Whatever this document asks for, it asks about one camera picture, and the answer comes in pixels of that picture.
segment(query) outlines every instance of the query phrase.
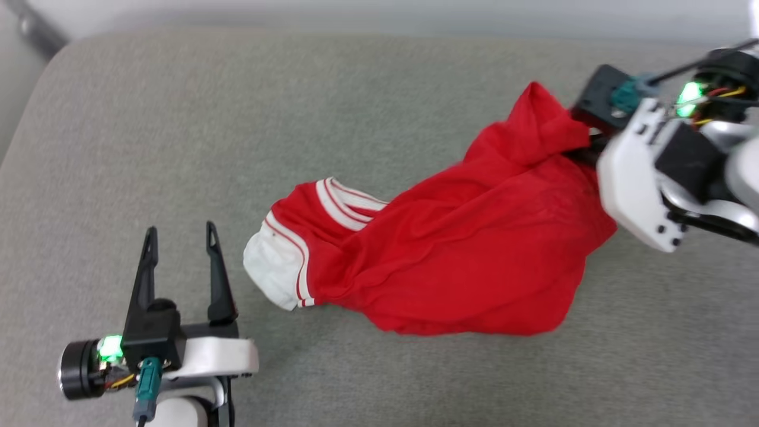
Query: yellow wire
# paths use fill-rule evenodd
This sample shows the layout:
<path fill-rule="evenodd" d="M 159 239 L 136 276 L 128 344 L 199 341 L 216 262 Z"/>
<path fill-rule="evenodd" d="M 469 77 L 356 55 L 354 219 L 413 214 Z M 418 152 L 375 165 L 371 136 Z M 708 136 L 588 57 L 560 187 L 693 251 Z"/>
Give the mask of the yellow wire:
<path fill-rule="evenodd" d="M 733 92 L 723 93 L 717 96 L 720 98 L 727 98 L 728 96 L 742 95 L 745 91 L 746 91 L 746 86 L 741 86 L 738 89 L 734 90 Z M 712 119 L 699 120 L 698 122 L 695 122 L 693 126 L 706 125 L 708 122 L 711 122 L 711 121 Z"/>
<path fill-rule="evenodd" d="M 111 388 L 119 388 L 124 384 L 127 384 L 129 381 L 132 381 L 134 379 L 134 374 L 129 375 L 126 378 L 120 379 L 113 384 L 111 384 Z"/>
<path fill-rule="evenodd" d="M 723 93 L 722 95 L 717 95 L 720 98 L 727 98 L 728 96 L 735 96 L 735 95 L 741 95 L 746 91 L 746 86 L 741 86 L 738 89 L 734 90 L 733 92 Z"/>

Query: cloth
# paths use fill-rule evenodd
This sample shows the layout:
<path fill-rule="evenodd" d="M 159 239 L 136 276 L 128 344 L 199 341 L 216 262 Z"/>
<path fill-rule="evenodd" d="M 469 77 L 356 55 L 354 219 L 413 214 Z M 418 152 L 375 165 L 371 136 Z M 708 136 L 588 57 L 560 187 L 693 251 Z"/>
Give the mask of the cloth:
<path fill-rule="evenodd" d="M 332 303 L 402 334 L 531 335 L 558 327 L 585 258 L 616 230 L 588 145 L 532 83 L 464 159 L 386 204 L 324 179 L 272 206 L 244 266 L 282 308 Z"/>

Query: cable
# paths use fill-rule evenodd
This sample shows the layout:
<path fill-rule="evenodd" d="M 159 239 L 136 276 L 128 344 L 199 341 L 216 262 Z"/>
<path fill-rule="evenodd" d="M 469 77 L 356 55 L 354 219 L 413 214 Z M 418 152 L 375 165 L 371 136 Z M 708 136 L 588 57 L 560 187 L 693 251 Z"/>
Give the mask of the cable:
<path fill-rule="evenodd" d="M 662 81 L 668 80 L 672 77 L 675 77 L 677 75 L 680 75 L 688 70 L 691 70 L 693 68 L 699 67 L 701 65 L 706 64 L 707 62 L 717 61 L 720 60 L 727 55 L 731 55 L 739 50 L 743 50 L 749 47 L 752 47 L 753 45 L 759 43 L 759 39 L 748 39 L 744 42 L 741 42 L 733 47 L 730 47 L 728 49 L 719 51 L 716 55 L 713 56 L 706 56 L 704 58 L 698 59 L 697 61 L 690 62 L 685 65 L 680 65 L 677 68 L 673 68 L 669 71 L 664 71 L 663 73 L 660 73 L 658 75 L 653 76 L 652 78 L 647 80 L 647 83 L 651 86 L 654 86 Z"/>
<path fill-rule="evenodd" d="M 717 96 L 718 94 L 726 92 L 727 90 L 729 90 L 727 87 L 718 87 L 717 89 L 709 91 L 709 93 L 707 93 L 707 96 Z"/>
<path fill-rule="evenodd" d="M 745 92 L 746 92 L 746 86 L 741 86 L 738 89 L 734 90 L 733 92 L 721 94 L 720 98 L 727 98 L 728 96 L 742 95 Z"/>
<path fill-rule="evenodd" d="M 695 100 L 685 101 L 684 103 L 675 104 L 675 108 L 682 108 L 686 106 L 699 106 L 703 103 L 709 102 L 709 98 L 706 96 L 702 96 L 700 98 L 696 98 Z"/>
<path fill-rule="evenodd" d="M 723 103 L 723 104 L 735 104 L 739 106 L 748 106 L 748 107 L 759 107 L 759 101 L 750 101 L 750 100 L 738 100 L 736 98 L 724 98 L 721 96 L 711 96 L 709 98 L 709 102 L 712 103 Z"/>
<path fill-rule="evenodd" d="M 121 387 L 124 384 L 128 384 L 132 380 L 134 380 L 134 374 L 129 374 L 128 376 L 126 376 L 126 377 L 124 377 L 124 378 L 122 378 L 120 380 L 113 381 L 110 384 L 106 384 L 106 388 L 119 388 L 119 387 Z"/>

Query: gray couch cushion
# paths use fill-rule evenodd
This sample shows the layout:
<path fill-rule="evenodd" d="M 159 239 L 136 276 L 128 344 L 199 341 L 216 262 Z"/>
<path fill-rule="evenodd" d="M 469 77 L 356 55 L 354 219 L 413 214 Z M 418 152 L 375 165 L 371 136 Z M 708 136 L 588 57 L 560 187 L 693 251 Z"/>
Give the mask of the gray couch cushion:
<path fill-rule="evenodd" d="M 249 30 L 68 47 L 0 169 L 0 423 L 130 425 L 129 393 L 65 402 L 57 358 L 123 328 L 153 224 L 157 294 L 203 320 L 211 219 L 261 355 L 235 382 L 239 425 L 757 425 L 759 252 L 737 242 L 694 231 L 665 255 L 618 232 L 564 325 L 532 338 L 406 337 L 338 307 L 284 312 L 241 264 L 300 182 L 335 175 L 391 198 L 456 161 L 530 80 L 568 103 L 602 62 L 639 72 L 702 52 Z"/>

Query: white plastic part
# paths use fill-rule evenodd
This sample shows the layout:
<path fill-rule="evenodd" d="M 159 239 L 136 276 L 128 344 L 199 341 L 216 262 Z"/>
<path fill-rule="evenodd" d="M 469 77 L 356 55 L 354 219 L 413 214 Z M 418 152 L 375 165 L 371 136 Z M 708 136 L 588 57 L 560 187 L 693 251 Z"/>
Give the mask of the white plastic part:
<path fill-rule="evenodd" d="M 734 150 L 727 161 L 726 181 L 735 196 L 759 212 L 759 137 Z"/>
<path fill-rule="evenodd" d="M 174 378 L 171 381 L 161 381 L 161 393 L 206 387 L 213 392 L 213 400 L 210 400 L 213 409 L 218 409 L 227 404 L 226 381 L 219 378 L 223 377 Z"/>
<path fill-rule="evenodd" d="M 182 367 L 164 379 L 216 377 L 258 372 L 258 349 L 253 340 L 202 337 L 187 340 Z"/>
<path fill-rule="evenodd" d="M 208 415 L 197 400 L 191 397 L 172 397 L 159 403 L 156 418 L 149 427 L 208 427 Z"/>
<path fill-rule="evenodd" d="M 601 153 L 597 169 L 603 209 L 646 245 L 672 252 L 682 232 L 667 219 L 650 146 L 665 113 L 656 99 L 643 99 Z"/>

